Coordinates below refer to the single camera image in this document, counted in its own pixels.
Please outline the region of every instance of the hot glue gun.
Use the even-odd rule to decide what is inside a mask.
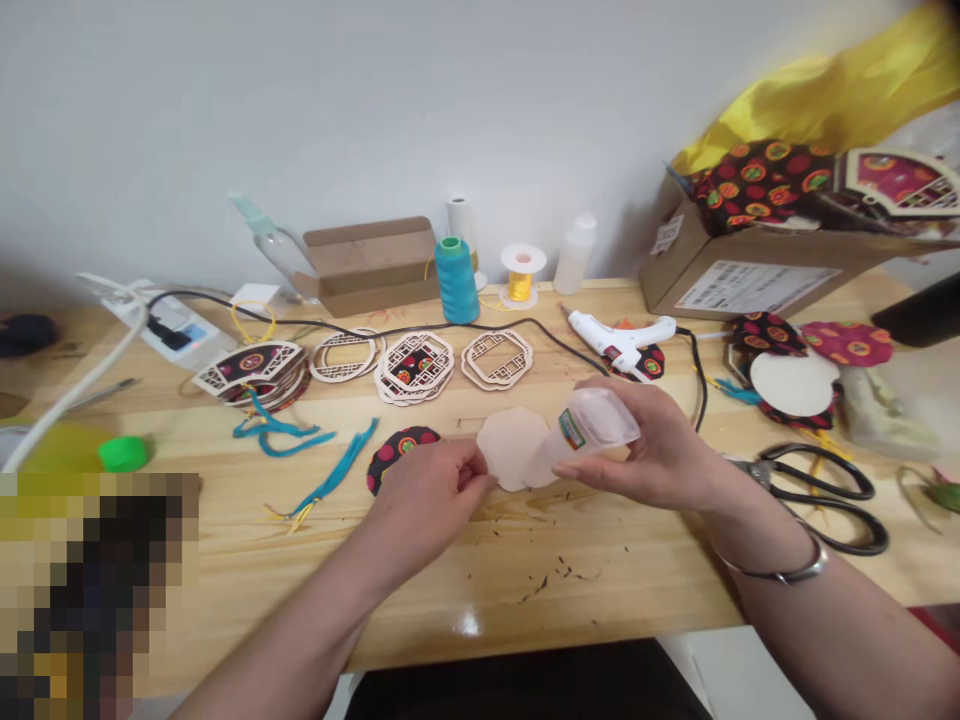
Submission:
[[[666,315],[657,318],[650,327],[633,330],[617,330],[607,327],[593,315],[570,310],[561,305],[571,327],[577,335],[600,355],[605,355],[613,369],[633,375],[640,382],[650,382],[650,378],[637,369],[640,351],[637,348],[669,340],[677,332],[677,321]]]

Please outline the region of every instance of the silver bangle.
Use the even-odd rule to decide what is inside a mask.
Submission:
[[[813,538],[813,542],[816,545],[816,557],[813,562],[807,565],[805,568],[800,570],[794,570],[793,572],[772,572],[772,573],[755,573],[750,572],[749,570],[744,570],[742,567],[734,565],[732,562],[727,560],[723,555],[717,552],[717,557],[723,560],[724,565],[726,565],[731,570],[735,570],[741,575],[746,575],[747,577],[757,578],[759,580],[776,580],[777,582],[783,583],[784,585],[796,585],[798,582],[803,582],[804,580],[809,580],[810,578],[815,578],[818,575],[822,575],[827,569],[827,562],[829,562],[829,555],[827,555],[827,549],[823,546],[823,543],[820,542],[820,538],[817,537],[805,523],[800,523],[803,525],[803,529],[807,531],[807,534]]]

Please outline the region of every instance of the plug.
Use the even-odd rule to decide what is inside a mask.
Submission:
[[[190,344],[191,337],[180,330],[171,330],[153,315],[147,320],[147,329],[160,338],[160,342],[177,351]]]

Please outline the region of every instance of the black-handled scissors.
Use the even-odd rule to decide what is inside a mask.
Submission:
[[[802,470],[797,470],[795,467],[791,467],[790,465],[782,463],[777,459],[787,455],[788,453],[794,452],[811,453],[813,455],[819,455],[824,460],[830,461],[850,475],[850,477],[853,478],[854,483],[856,483],[858,489],[847,490],[846,488],[837,487],[836,485],[824,482],[819,478],[815,478],[813,475],[805,473]],[[773,473],[783,473],[784,475],[789,475],[797,480],[801,480],[808,485],[813,485],[821,490],[826,490],[832,495],[839,495],[847,500],[869,500],[876,495],[876,491],[873,489],[873,484],[870,482],[867,476],[860,472],[860,469],[857,468],[856,465],[847,462],[836,453],[832,453],[829,450],[824,450],[816,445],[807,445],[806,443],[788,443],[786,445],[777,445],[776,447],[772,447],[769,450],[764,451],[753,462],[734,461],[733,464],[760,483],[760,485],[762,485],[767,491],[770,492],[770,494],[772,494],[781,502],[789,501],[801,505],[814,505],[839,510],[840,512],[845,512],[856,517],[864,525],[866,525],[867,530],[870,531],[870,539],[866,544],[848,545],[847,543],[842,543],[839,540],[834,540],[831,537],[827,537],[816,528],[811,527],[809,524],[804,522],[799,515],[793,513],[793,510],[790,510],[790,507],[787,506],[787,510],[790,510],[790,512],[792,512],[794,516],[800,520],[800,522],[806,525],[811,532],[816,533],[817,537],[823,540],[823,542],[832,547],[834,550],[847,553],[848,555],[879,555],[886,550],[887,547],[889,547],[890,534],[887,532],[887,529],[879,520],[877,520],[877,518],[868,513],[866,510],[857,507],[856,505],[851,505],[848,502],[844,502],[843,500],[836,500],[830,497],[814,497],[812,495],[792,493],[778,488],[773,484]]]

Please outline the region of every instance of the glue bottle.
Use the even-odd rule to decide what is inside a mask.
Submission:
[[[593,213],[584,213],[576,219],[563,240],[553,289],[560,295],[574,295],[587,271],[590,254],[597,244],[597,219]]]
[[[574,457],[595,455],[640,437],[640,426],[616,393],[607,388],[574,390],[525,473],[529,487],[549,485],[551,468]]]

